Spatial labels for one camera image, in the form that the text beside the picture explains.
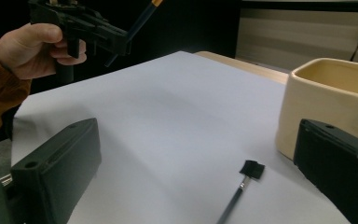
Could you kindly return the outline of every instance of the white table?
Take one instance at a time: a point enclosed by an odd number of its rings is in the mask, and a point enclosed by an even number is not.
[[[284,85],[199,55],[171,55],[31,95],[12,164],[67,125],[99,122],[103,163],[69,223],[216,223],[266,165],[229,223],[348,223],[274,145]]]

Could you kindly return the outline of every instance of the dark background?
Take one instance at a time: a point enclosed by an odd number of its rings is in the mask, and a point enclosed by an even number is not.
[[[79,0],[79,4],[99,11],[109,22],[129,31],[149,5],[149,0]],[[75,82],[143,63],[178,50],[211,51],[235,57],[240,19],[240,0],[165,0],[133,38],[131,54],[118,57],[111,66],[104,63],[111,55],[97,49],[85,63],[76,65]],[[0,1],[0,36],[29,22],[26,0]],[[31,93],[61,86],[55,76],[35,79]]]

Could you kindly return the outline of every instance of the beige ceramic pot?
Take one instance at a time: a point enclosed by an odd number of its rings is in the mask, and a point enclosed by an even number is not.
[[[275,139],[289,159],[301,119],[319,120],[358,137],[358,63],[322,58],[291,72]]]

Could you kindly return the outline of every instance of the white paper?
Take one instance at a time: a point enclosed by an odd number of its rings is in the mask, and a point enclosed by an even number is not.
[[[274,145],[284,86],[176,52],[31,95],[15,118],[16,163],[82,119],[103,163],[69,223],[216,223],[246,160],[266,165],[229,223],[348,223]]]

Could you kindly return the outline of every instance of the hand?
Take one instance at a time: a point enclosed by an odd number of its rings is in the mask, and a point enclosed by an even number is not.
[[[86,42],[80,40],[78,59],[69,56],[62,30],[54,24],[26,24],[0,38],[0,64],[19,79],[55,74],[56,60],[74,65],[86,59]]]

